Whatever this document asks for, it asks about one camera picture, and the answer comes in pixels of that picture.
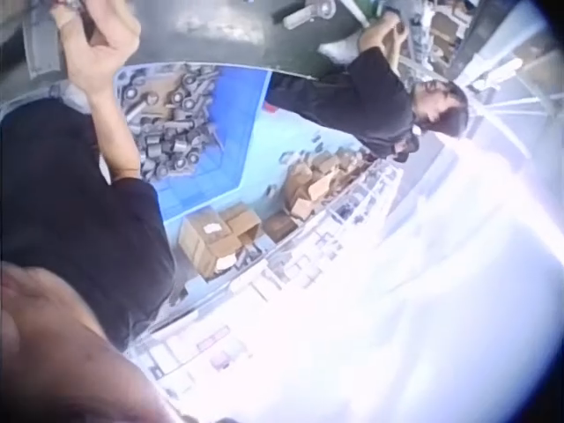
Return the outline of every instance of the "black shirt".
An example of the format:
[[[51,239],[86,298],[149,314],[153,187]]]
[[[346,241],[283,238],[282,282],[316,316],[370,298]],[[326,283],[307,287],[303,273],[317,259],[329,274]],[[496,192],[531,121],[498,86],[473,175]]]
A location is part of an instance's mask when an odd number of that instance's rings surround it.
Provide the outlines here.
[[[414,123],[411,96],[379,48],[361,53],[347,73],[319,81],[274,74],[266,100],[354,135],[380,157],[392,154]]]
[[[92,118],[57,100],[18,108],[0,130],[2,259],[63,278],[123,350],[172,288],[157,193],[137,179],[108,185]]]

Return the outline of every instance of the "dark hair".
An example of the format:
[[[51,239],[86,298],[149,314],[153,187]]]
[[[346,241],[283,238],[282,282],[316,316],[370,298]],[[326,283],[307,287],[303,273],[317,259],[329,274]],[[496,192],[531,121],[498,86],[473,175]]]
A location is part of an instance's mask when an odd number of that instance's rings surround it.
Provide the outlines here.
[[[442,112],[436,122],[418,122],[418,125],[424,131],[431,130],[451,137],[460,137],[468,126],[468,97],[454,82],[447,82],[445,86],[447,94],[456,99],[459,105]]]

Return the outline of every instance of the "black sleeve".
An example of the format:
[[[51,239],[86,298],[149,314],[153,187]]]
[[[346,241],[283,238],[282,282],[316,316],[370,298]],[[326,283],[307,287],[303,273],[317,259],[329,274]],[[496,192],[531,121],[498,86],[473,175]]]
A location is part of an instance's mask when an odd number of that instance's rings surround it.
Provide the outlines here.
[[[162,228],[164,233],[159,198],[150,183],[135,178],[123,178],[114,182],[112,188],[130,213],[150,226]]]
[[[398,97],[404,99],[404,84],[378,47],[363,51],[348,72],[361,100],[371,109],[380,105],[379,109],[386,112]]]
[[[120,179],[112,184],[112,188],[123,209],[137,221],[139,228],[144,229],[135,236],[153,249],[154,258],[158,258],[160,264],[160,279],[172,281],[175,264],[160,214],[157,191],[149,182],[135,178]]]

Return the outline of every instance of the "hand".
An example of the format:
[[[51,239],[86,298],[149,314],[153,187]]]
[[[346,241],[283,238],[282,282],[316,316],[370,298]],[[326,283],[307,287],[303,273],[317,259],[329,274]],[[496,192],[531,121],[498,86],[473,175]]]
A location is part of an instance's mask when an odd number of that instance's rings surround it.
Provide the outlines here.
[[[85,0],[96,29],[90,42],[80,15],[64,5],[51,10],[61,34],[69,80],[91,100],[112,93],[114,75],[139,46],[141,25],[125,0]]]
[[[409,35],[409,28],[407,25],[396,25],[392,31],[394,42],[397,46],[401,46],[404,44],[405,40],[407,40],[407,36]]]

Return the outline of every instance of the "fingers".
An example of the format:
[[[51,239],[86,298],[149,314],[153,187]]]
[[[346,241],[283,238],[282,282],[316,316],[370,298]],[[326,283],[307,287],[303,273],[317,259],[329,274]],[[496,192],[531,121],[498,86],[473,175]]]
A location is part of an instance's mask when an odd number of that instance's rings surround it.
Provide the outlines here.
[[[133,15],[132,9],[124,0],[112,0],[115,12],[122,19],[123,23],[133,32],[139,36],[141,34],[141,25]]]
[[[66,6],[58,5],[51,9],[51,15],[59,28],[65,55],[80,55],[85,48],[88,48],[85,28],[78,13]]]
[[[128,51],[137,48],[138,22],[123,0],[86,0],[85,3],[109,47]]]

